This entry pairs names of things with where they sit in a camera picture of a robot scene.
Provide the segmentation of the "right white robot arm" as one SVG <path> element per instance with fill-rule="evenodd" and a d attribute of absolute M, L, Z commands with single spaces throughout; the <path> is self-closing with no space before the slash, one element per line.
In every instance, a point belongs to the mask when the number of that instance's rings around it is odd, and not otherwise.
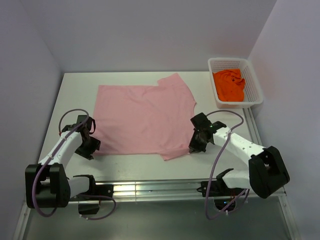
<path fill-rule="evenodd" d="M 280 151 L 274 147 L 255 144 L 234 132 L 221 121 L 211 122 L 203 112 L 191 118 L 193 135 L 189 152 L 206 151 L 208 144 L 219 146 L 243 161 L 247 169 L 228 168 L 208 181 L 207 196 L 216 197 L 229 194 L 232 190 L 250 190 L 266 199 L 290 182 L 290 175 Z"/>

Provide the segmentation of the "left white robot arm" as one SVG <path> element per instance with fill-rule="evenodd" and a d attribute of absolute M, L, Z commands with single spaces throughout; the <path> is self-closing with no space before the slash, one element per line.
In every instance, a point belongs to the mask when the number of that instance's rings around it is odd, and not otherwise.
<path fill-rule="evenodd" d="M 65 168 L 74 154 L 93 160 L 100 149 L 100 140 L 92 134 L 96 121 L 88 115 L 79 115 L 74 124 L 60 131 L 60 138 L 47 156 L 25 169 L 26 203 L 29 208 L 64 208 L 71 198 L 81 195 L 86 200 L 96 197 L 98 188 L 92 175 L 67 177 Z"/>

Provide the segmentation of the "pink t shirt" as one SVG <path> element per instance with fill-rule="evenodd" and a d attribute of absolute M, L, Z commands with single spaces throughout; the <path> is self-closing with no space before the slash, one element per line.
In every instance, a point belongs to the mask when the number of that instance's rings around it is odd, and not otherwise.
<path fill-rule="evenodd" d="M 178 73 L 157 85 L 99 85 L 93 112 L 97 154 L 158 154 L 165 161 L 187 155 L 195 106 Z"/>

